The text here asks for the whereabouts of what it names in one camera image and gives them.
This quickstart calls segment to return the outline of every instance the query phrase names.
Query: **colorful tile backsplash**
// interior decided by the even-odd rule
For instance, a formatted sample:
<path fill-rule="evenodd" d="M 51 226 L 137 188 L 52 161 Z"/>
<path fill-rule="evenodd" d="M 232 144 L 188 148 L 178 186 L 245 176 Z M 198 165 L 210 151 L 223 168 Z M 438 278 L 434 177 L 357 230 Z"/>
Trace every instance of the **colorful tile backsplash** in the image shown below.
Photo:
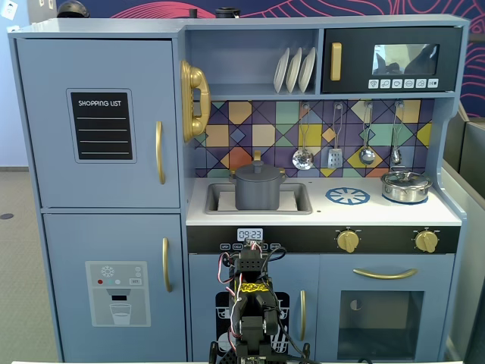
<path fill-rule="evenodd" d="M 365 102 L 343 101 L 342 130 L 338 146 L 343 150 L 343 168 L 327 168 L 328 150 L 336 134 L 332 129 L 333 101 L 308 102 L 303 112 L 299 102 L 241 101 L 212 102 L 205 133 L 196 137 L 198 177 L 228 177 L 230 169 L 251 163 L 255 150 L 268 164 L 286 169 L 288 177 L 380 177 L 389 171 L 393 141 L 394 100 L 373 100 L 369 146 L 376 154 L 372 165 L 363 165 L 358 154 L 364 143 Z M 405 100 L 405 112 L 398 111 L 396 125 L 403 119 L 398 144 L 402 163 L 423 172 L 430 141 L 434 100 Z M 299 171 L 293 166 L 293 153 L 302 146 L 299 127 L 306 128 L 306 146 L 314 154 L 314 167 Z M 336 111 L 338 132 L 340 111 Z"/>

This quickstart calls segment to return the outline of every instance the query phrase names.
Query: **wall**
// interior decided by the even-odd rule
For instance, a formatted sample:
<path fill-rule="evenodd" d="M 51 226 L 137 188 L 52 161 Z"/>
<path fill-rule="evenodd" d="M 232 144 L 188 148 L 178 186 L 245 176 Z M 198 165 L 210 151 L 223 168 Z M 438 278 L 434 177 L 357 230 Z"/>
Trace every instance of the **wall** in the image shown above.
<path fill-rule="evenodd" d="M 227 177 L 230 169 L 251 162 L 255 150 L 270 165 L 285 168 L 288 177 L 380 177 L 389 171 L 393 140 L 394 100 L 374 100 L 369 146 L 376 159 L 363 165 L 358 154 L 364 141 L 363 120 L 366 124 L 364 101 L 343 102 L 342 130 L 338 146 L 343 150 L 343 167 L 327 168 L 328 151 L 335 143 L 340 128 L 340 111 L 333 123 L 333 102 L 309 102 L 309 113 L 300 112 L 299 102 L 212 102 L 211 117 L 205 133 L 196 137 L 196 173 L 199 177 Z M 431 133 L 434 100 L 406 100 L 405 112 L 398 111 L 396 129 L 403 120 L 398 145 L 402 163 L 418 173 L 424 172 L 427 147 Z M 303 143 L 314 154 L 314 167 L 298 171 L 293 153 Z"/>
<path fill-rule="evenodd" d="M 7 0 L 0 0 L 0 10 Z M 27 0 L 18 4 L 13 20 L 0 16 L 0 167 L 27 166 L 22 124 L 8 46 L 7 27 L 29 25 Z"/>
<path fill-rule="evenodd" d="M 27 0 L 30 23 L 39 23 L 45 19 L 56 17 L 56 0 Z"/>
<path fill-rule="evenodd" d="M 242 17 L 333 17 L 342 15 L 454 14 L 471 19 L 472 33 L 485 33 L 485 0 L 83 0 L 93 17 L 214 17 L 223 6 L 241 9 Z M 469 45 L 462 103 L 471 117 L 485 117 L 485 45 Z"/>

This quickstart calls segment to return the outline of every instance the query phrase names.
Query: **yellow sticker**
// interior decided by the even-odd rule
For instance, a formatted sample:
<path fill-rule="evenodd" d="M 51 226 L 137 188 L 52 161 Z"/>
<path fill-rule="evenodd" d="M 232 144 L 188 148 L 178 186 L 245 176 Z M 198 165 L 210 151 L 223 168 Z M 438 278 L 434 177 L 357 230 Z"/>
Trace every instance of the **yellow sticker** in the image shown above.
<path fill-rule="evenodd" d="M 269 290 L 266 288 L 266 286 L 263 283 L 260 284 L 255 284 L 255 283 L 243 283 L 241 285 L 241 292 L 268 292 Z"/>

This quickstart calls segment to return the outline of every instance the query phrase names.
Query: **blue burner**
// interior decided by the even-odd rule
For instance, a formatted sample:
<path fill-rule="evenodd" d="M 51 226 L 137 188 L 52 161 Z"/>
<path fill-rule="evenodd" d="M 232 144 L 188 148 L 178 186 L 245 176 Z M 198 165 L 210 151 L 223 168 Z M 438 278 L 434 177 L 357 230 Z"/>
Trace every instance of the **blue burner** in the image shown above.
<path fill-rule="evenodd" d="M 328 190 L 325 196 L 332 202 L 341 205 L 360 205 L 371 199 L 371 196 L 363 190 L 351 187 L 338 187 Z"/>

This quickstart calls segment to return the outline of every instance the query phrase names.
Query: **oven handle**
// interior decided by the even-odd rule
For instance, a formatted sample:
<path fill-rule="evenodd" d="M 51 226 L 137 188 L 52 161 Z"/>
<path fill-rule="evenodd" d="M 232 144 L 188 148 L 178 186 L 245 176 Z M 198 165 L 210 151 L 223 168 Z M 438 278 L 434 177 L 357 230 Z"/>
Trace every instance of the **oven handle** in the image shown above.
<path fill-rule="evenodd" d="M 418 273 L 417 269 L 409 269 L 408 271 L 404 271 L 403 273 L 399 273 L 397 275 L 379 275 L 378 273 L 373 273 L 372 271 L 366 271 L 364 269 L 354 269 L 354 273 L 357 275 L 363 275 L 367 278 L 373 279 L 404 279 L 409 278 Z"/>

